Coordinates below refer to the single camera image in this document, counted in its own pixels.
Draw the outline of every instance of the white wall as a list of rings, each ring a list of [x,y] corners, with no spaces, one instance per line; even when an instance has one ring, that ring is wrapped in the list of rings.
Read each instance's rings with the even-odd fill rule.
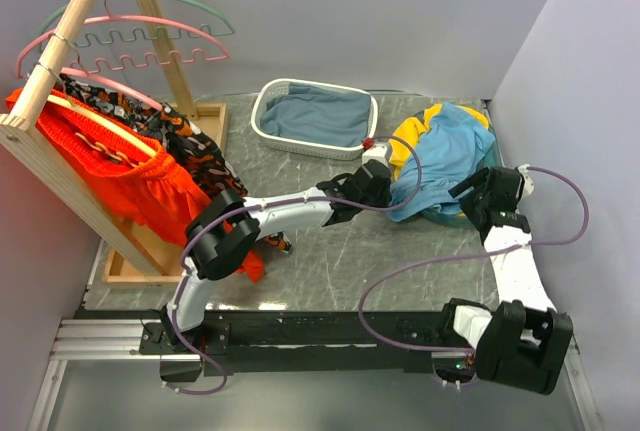
[[[66,0],[0,0],[0,94],[17,53]],[[25,429],[62,316],[77,308],[97,236],[0,146],[0,426]]]
[[[126,1],[112,0],[112,9],[135,9]],[[255,92],[272,79],[297,77],[490,98],[546,0],[200,1],[225,13],[237,34],[222,38],[228,62],[185,66],[194,94]],[[188,6],[161,5],[167,17],[187,23],[209,19]],[[127,76],[148,93],[168,91],[157,69]]]
[[[640,0],[549,0],[491,106],[510,165],[574,179],[592,210],[570,248],[536,252],[576,338],[607,429],[640,429]],[[537,237],[567,236],[580,205],[539,180],[525,211]]]

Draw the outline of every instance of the floor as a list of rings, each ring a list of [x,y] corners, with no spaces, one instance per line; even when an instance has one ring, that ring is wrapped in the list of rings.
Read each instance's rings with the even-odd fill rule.
[[[206,389],[218,381],[200,378],[196,386]],[[70,363],[49,430],[125,429],[580,431],[584,427],[565,372],[551,396],[484,381],[457,393],[442,389],[431,375],[393,370],[241,373],[215,396],[175,396],[161,388],[155,362]]]
[[[442,101],[407,95],[377,95],[378,134],[391,134],[407,117]],[[254,196],[302,191],[319,181],[353,171],[359,161],[321,160],[264,146],[250,126],[252,95],[207,97],[226,102],[230,125],[225,155]],[[452,100],[483,109],[480,100]],[[219,282],[208,309],[354,310],[373,280],[398,266],[431,256],[471,254],[482,250],[473,230],[455,229],[416,218],[402,224],[378,213],[363,212],[349,223],[288,233],[290,255],[260,243],[267,274],[253,284],[244,275]],[[170,288],[118,289],[100,281],[108,246],[103,247],[98,275],[85,296],[87,309],[159,308]],[[496,306],[498,296],[489,260],[418,268],[388,281],[372,293],[367,308],[439,310],[452,297]]]

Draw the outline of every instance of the black patterned fabric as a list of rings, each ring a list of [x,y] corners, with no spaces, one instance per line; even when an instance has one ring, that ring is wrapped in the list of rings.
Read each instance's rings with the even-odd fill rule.
[[[167,103],[163,103],[163,110],[158,111],[122,93],[79,83],[65,74],[61,77],[64,86],[56,83],[57,90],[120,121],[142,136],[160,141],[209,198],[215,198],[227,188],[235,189],[242,197],[248,196],[247,189],[216,142]],[[291,242],[284,233],[264,239],[277,249],[291,250]]]

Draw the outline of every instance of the green hanger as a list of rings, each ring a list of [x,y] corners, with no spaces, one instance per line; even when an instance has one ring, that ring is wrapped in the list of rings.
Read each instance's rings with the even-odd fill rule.
[[[227,19],[227,17],[222,14],[219,11],[216,11],[213,8],[210,8],[209,6],[207,6],[206,4],[202,4],[199,1],[196,0],[173,0],[173,1],[178,1],[181,3],[185,3],[185,4],[190,4],[191,6],[195,6],[196,8],[200,8],[201,10],[211,14],[212,16],[215,16],[217,18],[219,18],[226,26],[228,29],[228,31],[224,32],[224,33],[217,33],[217,34],[212,34],[212,30],[211,27],[208,24],[203,24],[200,26],[200,30],[210,34],[211,36],[228,36],[231,34],[235,34],[236,30],[233,28],[233,26],[231,26],[231,23],[229,22],[229,20]],[[53,13],[51,16],[49,16],[47,18],[47,21],[45,22],[45,24],[42,26],[42,28],[40,28],[40,34],[44,34],[47,29],[49,29],[49,26],[51,26],[51,23],[53,23],[56,19],[58,19],[60,16],[62,16],[62,13],[64,13],[65,9],[67,9],[67,6],[62,6],[60,9],[58,9],[55,13]],[[165,33],[169,36],[169,38],[171,39],[180,39],[182,38],[182,30],[178,30],[178,34],[177,36],[170,36],[167,32],[167,30],[164,30]],[[158,36],[148,36],[146,31],[142,28],[134,28],[133,30],[133,38],[125,38],[122,33],[116,29],[111,29],[109,31],[109,40],[101,40],[95,33],[87,33],[85,34],[85,39],[86,42],[85,43],[76,43],[76,46],[78,48],[87,48],[89,46],[91,46],[91,39],[93,38],[93,40],[95,41],[96,44],[101,44],[101,45],[107,45],[107,44],[113,44],[115,41],[114,36],[118,36],[119,39],[121,41],[130,43],[133,41],[137,41],[137,36],[140,35],[141,38],[146,39],[147,41],[153,41],[155,39],[158,39]],[[189,37],[191,38],[197,38],[198,36],[192,35],[191,33],[188,33]],[[41,44],[40,45],[40,52],[42,52],[44,46]]]

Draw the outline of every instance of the plastic basket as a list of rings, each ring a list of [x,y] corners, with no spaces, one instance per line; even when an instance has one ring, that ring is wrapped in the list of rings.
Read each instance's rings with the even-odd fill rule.
[[[376,125],[378,123],[378,103],[376,100],[366,91],[356,88],[347,88],[345,86],[337,86],[335,84],[316,83],[313,81],[302,81],[299,79],[276,79],[267,83],[260,94],[256,103],[253,105],[253,112],[251,113],[251,127],[262,138],[264,144],[270,148],[279,149],[281,151],[288,151],[290,153],[306,154],[308,156],[316,156],[318,158],[328,159],[340,159],[348,161],[356,159],[363,152],[362,145],[354,146],[351,148],[342,148],[339,146],[328,146],[326,144],[309,143],[306,141],[297,141],[295,139],[281,138],[278,136],[270,136],[260,129],[260,119],[264,112],[267,110],[267,103],[279,96],[285,96],[289,94],[289,84],[303,84],[310,86],[317,86],[319,88],[335,91],[337,93],[358,92],[363,93],[371,97],[371,107],[369,108],[369,122],[367,126],[367,137],[372,137],[376,132]]]

